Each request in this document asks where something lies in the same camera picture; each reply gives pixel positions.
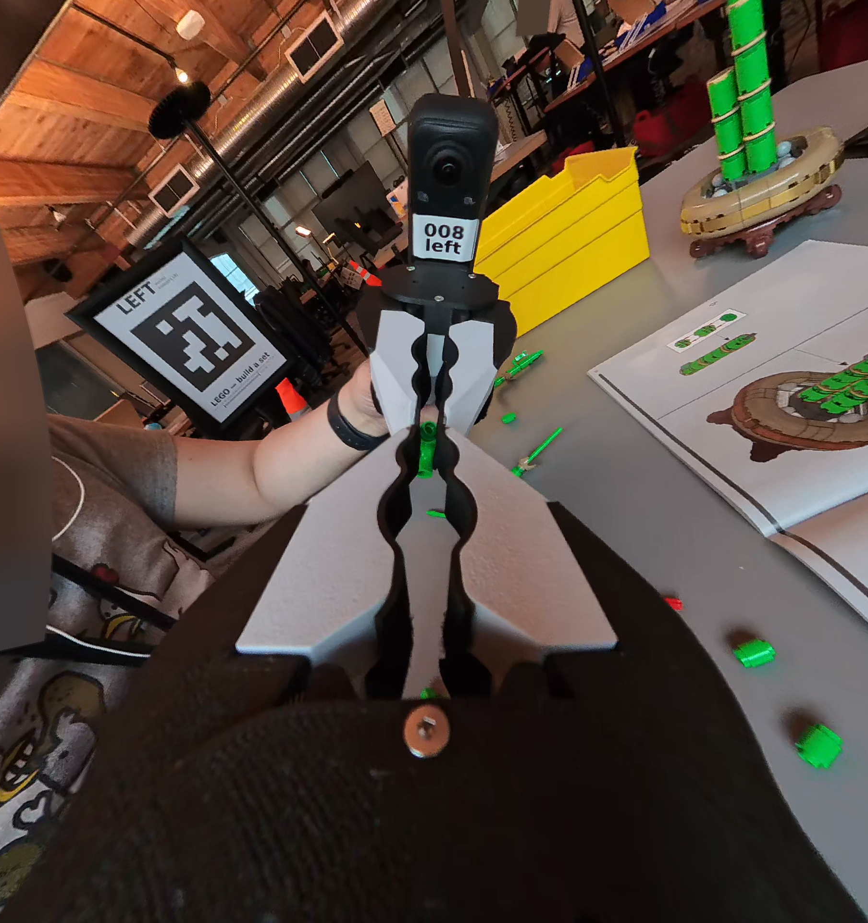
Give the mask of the green bamboo lego model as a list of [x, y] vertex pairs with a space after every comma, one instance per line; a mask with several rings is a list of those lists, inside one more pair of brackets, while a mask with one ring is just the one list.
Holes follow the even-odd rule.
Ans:
[[726, 6], [732, 64], [706, 83], [719, 167], [682, 200], [681, 228], [694, 260], [743, 243], [764, 257], [779, 225], [832, 209], [843, 143], [828, 126], [779, 137], [761, 1]]

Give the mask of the person's left hand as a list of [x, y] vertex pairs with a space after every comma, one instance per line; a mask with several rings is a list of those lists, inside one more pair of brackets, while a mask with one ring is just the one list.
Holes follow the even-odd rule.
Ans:
[[382, 439], [390, 431], [374, 395], [371, 360], [365, 359], [337, 393], [338, 413], [360, 436]]

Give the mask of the black framed marker sign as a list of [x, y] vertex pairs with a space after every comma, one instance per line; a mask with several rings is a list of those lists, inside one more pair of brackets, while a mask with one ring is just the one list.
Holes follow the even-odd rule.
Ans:
[[186, 237], [145, 255], [66, 313], [182, 409], [209, 439], [256, 417], [290, 422], [276, 392], [293, 350]]

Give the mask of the lego instruction booklet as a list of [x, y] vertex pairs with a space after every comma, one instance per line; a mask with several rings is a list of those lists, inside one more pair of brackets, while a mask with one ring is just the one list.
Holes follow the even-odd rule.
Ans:
[[868, 623], [868, 247], [806, 241], [589, 375]]

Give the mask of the black floor lamp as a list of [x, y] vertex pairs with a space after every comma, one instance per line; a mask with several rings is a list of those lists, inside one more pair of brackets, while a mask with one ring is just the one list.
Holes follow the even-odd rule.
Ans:
[[303, 280], [308, 283], [319, 303], [330, 312], [339, 323], [349, 338], [355, 343], [364, 356], [369, 356], [370, 351], [347, 317], [333, 304], [322, 290], [318, 277], [310, 267], [299, 258], [288, 240], [276, 227], [269, 214], [262, 205], [255, 200], [245, 189], [243, 183], [236, 177], [230, 165], [219, 154], [209, 138], [198, 125], [198, 119], [205, 114], [211, 103], [209, 87], [200, 81], [179, 85], [163, 97], [152, 109], [148, 128], [150, 134], [158, 139], [173, 139], [186, 135], [196, 139], [201, 149], [210, 157], [213, 164], [230, 183], [234, 191], [249, 207], [260, 221], [262, 227], [276, 241], [284, 251], [293, 266], [301, 273]]

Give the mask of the yellow plastic bin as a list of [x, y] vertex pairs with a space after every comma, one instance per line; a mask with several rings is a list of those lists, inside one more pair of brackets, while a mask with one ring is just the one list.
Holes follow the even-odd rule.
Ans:
[[474, 269], [522, 336], [650, 256], [636, 148], [571, 155], [483, 223]]

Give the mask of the person's left forearm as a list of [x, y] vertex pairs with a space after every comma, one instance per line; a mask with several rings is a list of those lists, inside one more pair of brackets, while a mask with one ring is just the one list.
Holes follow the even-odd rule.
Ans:
[[179, 529], [273, 521], [332, 483], [364, 452], [312, 412], [255, 441], [176, 437], [174, 525]]

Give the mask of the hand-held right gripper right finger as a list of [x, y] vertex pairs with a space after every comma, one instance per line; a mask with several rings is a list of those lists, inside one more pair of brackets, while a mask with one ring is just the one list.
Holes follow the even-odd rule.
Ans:
[[618, 636], [545, 498], [451, 427], [440, 437], [456, 533], [441, 630], [451, 698], [485, 698], [551, 655], [612, 652]]

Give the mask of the green lego stick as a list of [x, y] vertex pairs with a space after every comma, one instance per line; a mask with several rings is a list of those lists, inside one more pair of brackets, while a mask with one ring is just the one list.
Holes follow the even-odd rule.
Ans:
[[537, 350], [535, 352], [520, 352], [519, 354], [515, 355], [511, 365], [496, 376], [493, 388], [498, 389], [502, 385], [511, 383], [523, 372], [538, 362], [543, 357], [543, 355], [543, 350]]
[[510, 469], [510, 472], [516, 477], [522, 477], [524, 473], [532, 471], [536, 467], [537, 458], [552, 445], [564, 432], [564, 427], [557, 427], [548, 437], [546, 437], [536, 448], [519, 458], [517, 464]]

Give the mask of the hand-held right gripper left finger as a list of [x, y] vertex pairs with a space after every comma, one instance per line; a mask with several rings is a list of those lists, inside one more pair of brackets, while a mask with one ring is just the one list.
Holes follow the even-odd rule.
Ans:
[[413, 629], [398, 525], [380, 520], [393, 486], [407, 486], [404, 428], [305, 505], [237, 641], [244, 655], [333, 663], [369, 698], [403, 698]]

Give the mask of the black wristband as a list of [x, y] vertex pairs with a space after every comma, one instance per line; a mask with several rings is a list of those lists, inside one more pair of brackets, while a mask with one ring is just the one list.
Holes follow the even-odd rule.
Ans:
[[345, 408], [341, 404], [342, 396], [340, 391], [329, 400], [326, 418], [332, 432], [348, 449], [369, 453], [390, 439], [385, 427], [380, 433], [368, 431], [368, 428], [379, 428], [382, 418], [378, 414], [366, 416], [357, 407]]

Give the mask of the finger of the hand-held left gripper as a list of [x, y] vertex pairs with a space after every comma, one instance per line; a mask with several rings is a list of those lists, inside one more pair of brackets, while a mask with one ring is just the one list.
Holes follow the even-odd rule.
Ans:
[[371, 352], [374, 393], [392, 435], [415, 424], [420, 409], [433, 405], [438, 375], [438, 335], [423, 319], [384, 309]]
[[440, 422], [467, 437], [492, 392], [496, 376], [494, 328], [467, 320], [449, 329], [436, 383]]

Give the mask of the black display screen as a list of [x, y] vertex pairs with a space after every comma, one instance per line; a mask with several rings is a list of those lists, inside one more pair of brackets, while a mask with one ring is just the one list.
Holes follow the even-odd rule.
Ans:
[[318, 222], [339, 239], [370, 249], [389, 240], [397, 219], [370, 162], [349, 170], [313, 206]]

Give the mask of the grey printed t-shirt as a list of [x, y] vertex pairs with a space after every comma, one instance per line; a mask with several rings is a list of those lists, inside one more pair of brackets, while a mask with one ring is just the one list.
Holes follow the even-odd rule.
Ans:
[[[212, 582], [167, 535], [176, 460], [169, 433], [48, 417], [55, 554], [177, 619]], [[129, 665], [0, 655], [0, 913], [46, 848], [123, 699]]]

